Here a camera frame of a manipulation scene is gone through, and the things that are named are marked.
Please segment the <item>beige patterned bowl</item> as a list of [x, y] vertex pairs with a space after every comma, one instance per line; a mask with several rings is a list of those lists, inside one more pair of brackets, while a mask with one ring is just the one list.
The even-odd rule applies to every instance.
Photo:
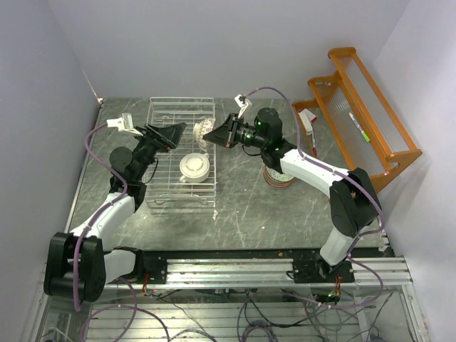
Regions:
[[205, 118], [196, 123], [193, 127], [193, 138], [199, 149], [207, 151], [208, 142], [203, 138], [204, 135], [213, 131], [215, 124], [214, 118]]

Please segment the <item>white handled soup bowl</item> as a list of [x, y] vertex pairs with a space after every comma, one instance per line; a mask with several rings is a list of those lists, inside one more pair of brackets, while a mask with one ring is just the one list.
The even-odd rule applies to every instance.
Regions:
[[209, 154], [194, 152], [185, 155], [179, 164], [182, 183], [201, 183], [205, 181], [210, 172]]

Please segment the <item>white wire dish rack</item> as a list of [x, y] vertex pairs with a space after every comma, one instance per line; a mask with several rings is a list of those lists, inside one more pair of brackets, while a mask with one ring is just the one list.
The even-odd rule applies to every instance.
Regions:
[[[213, 144], [201, 149], [194, 138], [193, 128], [206, 119], [215, 118], [213, 98], [151, 97], [147, 123], [163, 128], [184, 123], [185, 131], [178, 146], [169, 153], [157, 154], [158, 165], [149, 167], [143, 177], [147, 184], [145, 204], [150, 208], [173, 209], [208, 208], [215, 202], [216, 195], [216, 152]], [[190, 153], [207, 154], [209, 174], [201, 183], [180, 180], [181, 159]]]

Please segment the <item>light grey bowl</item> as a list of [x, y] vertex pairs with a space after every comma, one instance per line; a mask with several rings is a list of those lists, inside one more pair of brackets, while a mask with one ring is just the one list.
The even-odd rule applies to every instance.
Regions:
[[267, 166], [263, 168], [263, 176], [268, 185], [278, 189], [289, 187], [294, 182], [293, 176], [277, 172]]

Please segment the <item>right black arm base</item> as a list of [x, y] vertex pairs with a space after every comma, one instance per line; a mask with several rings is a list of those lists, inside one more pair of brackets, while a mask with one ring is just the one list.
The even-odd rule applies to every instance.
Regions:
[[286, 275], [295, 284], [329, 284], [336, 283], [337, 280], [344, 284], [355, 281], [352, 263], [349, 261], [342, 261], [335, 266], [329, 266], [318, 257], [294, 259], [291, 265], [292, 270], [287, 271]]

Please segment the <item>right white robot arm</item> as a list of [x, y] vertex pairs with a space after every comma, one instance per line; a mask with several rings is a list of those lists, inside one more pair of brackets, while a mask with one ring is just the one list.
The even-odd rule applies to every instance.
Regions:
[[297, 178], [324, 193], [330, 203], [333, 229], [320, 249], [315, 276], [324, 282], [339, 273], [339, 264], [351, 253], [360, 231], [370, 225], [381, 211], [368, 173], [357, 167], [346, 170], [324, 163], [302, 152], [283, 137], [282, 121], [273, 108], [262, 108], [252, 125], [238, 113], [231, 113], [219, 126], [209, 124], [198, 140], [220, 147], [240, 144], [259, 150], [264, 165], [279, 174]]

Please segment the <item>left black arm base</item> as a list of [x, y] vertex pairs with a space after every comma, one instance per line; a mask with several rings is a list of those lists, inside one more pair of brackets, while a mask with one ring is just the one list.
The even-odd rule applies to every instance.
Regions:
[[140, 249], [114, 249], [104, 255], [105, 284], [117, 279], [143, 281], [147, 277], [153, 284], [167, 280], [167, 262]]

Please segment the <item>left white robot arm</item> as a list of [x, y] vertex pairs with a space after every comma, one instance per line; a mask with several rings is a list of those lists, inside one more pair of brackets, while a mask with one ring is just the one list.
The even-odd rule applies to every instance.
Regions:
[[102, 164], [111, 173], [107, 197], [80, 226], [52, 236], [46, 261], [45, 294], [72, 299], [77, 309], [84, 301], [98, 300], [105, 285], [116, 279], [137, 283], [144, 277], [143, 251], [110, 246], [108, 237], [140, 208], [147, 189], [144, 174], [157, 162], [158, 153], [178, 146], [187, 127], [184, 123], [139, 127], [121, 118], [108, 120], [105, 126], [132, 133], [138, 143], [134, 149], [120, 146], [110, 153], [109, 161]]

